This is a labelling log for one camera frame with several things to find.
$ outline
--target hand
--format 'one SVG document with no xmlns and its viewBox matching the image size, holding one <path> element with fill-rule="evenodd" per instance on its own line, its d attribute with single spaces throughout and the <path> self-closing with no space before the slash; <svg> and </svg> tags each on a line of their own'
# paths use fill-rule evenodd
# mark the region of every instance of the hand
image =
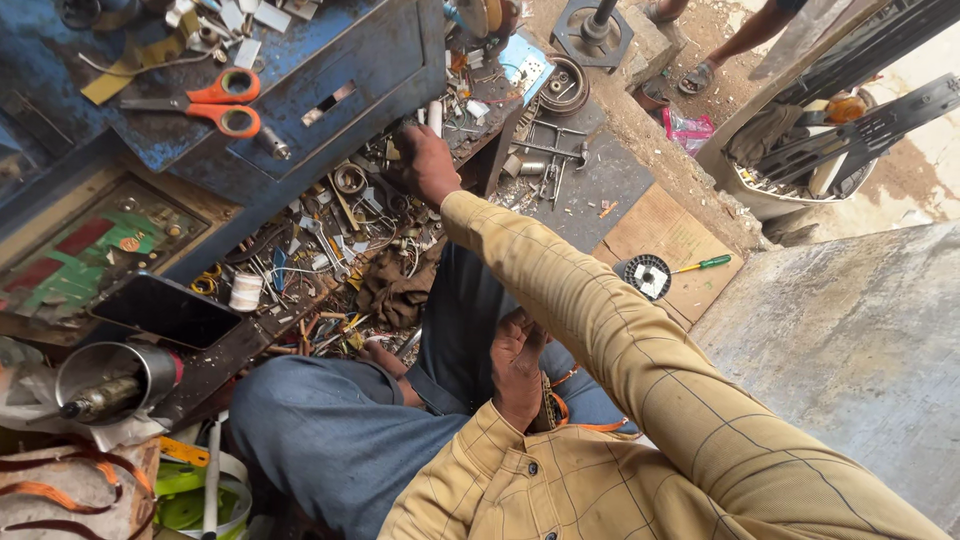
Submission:
<svg viewBox="0 0 960 540">
<path fill-rule="evenodd" d="M 490 346 L 493 406 L 521 433 L 540 412 L 540 353 L 550 341 L 553 338 L 523 307 L 507 313 L 496 326 Z"/>
<path fill-rule="evenodd" d="M 417 198 L 440 211 L 444 198 L 460 190 L 460 175 L 453 169 L 446 141 L 422 124 L 403 130 L 402 138 L 397 149 L 407 165 L 404 181 Z"/>
<path fill-rule="evenodd" d="M 406 406 L 421 406 L 423 400 L 414 390 L 414 387 L 407 380 L 406 373 L 410 369 L 394 355 L 391 355 L 376 341 L 367 341 L 363 344 L 363 350 L 358 354 L 362 359 L 369 360 L 383 368 L 391 377 L 396 380 L 396 385 L 400 387 L 403 394 L 403 404 Z"/>
</svg>

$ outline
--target concrete step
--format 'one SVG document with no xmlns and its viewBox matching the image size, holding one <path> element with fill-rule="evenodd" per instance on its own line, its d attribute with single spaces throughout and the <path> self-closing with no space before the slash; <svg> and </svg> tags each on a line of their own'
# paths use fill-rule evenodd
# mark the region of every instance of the concrete step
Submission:
<svg viewBox="0 0 960 540">
<path fill-rule="evenodd" d="M 643 14 L 643 4 L 630 6 L 623 11 L 627 24 L 634 30 L 633 45 L 623 65 L 629 83 L 627 91 L 633 92 L 644 81 L 657 75 L 684 50 L 689 42 L 675 22 L 656 25 Z"/>
</svg>

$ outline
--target sandal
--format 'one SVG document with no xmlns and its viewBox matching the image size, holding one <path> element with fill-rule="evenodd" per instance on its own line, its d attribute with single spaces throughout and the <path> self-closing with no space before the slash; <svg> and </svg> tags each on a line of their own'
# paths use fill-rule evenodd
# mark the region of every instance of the sandal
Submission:
<svg viewBox="0 0 960 540">
<path fill-rule="evenodd" d="M 658 7 L 659 4 L 660 2 L 651 2 L 643 7 L 643 14 L 647 15 L 647 18 L 650 19 L 650 22 L 654 24 L 666 24 L 680 18 L 679 15 L 672 17 L 660 16 L 660 8 Z"/>
<path fill-rule="evenodd" d="M 687 73 L 677 83 L 677 88 L 688 95 L 699 94 L 709 86 L 710 81 L 715 75 L 713 68 L 702 61 L 697 64 L 697 68 Z"/>
</svg>

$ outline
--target screwdriver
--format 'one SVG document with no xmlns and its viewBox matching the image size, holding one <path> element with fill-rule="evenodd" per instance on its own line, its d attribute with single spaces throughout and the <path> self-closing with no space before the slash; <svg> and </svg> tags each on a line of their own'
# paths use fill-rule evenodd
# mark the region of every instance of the screwdriver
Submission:
<svg viewBox="0 0 960 540">
<path fill-rule="evenodd" d="M 721 255 L 720 257 L 708 258 L 707 260 L 701 260 L 700 262 L 687 266 L 686 268 L 681 268 L 680 270 L 674 270 L 670 272 L 671 274 L 680 274 L 681 272 L 686 272 L 687 270 L 696 270 L 697 268 L 710 268 L 710 266 L 720 266 L 721 264 L 727 264 L 731 261 L 733 257 L 730 255 Z"/>
</svg>

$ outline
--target smartphone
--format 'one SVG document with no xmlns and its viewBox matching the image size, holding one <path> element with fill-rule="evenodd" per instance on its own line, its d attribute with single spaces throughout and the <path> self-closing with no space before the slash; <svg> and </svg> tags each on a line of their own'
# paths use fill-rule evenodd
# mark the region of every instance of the smartphone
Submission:
<svg viewBox="0 0 960 540">
<path fill-rule="evenodd" d="M 201 350 L 212 347 L 242 320 L 223 304 L 146 270 L 130 272 L 86 311 L 98 319 Z"/>
</svg>

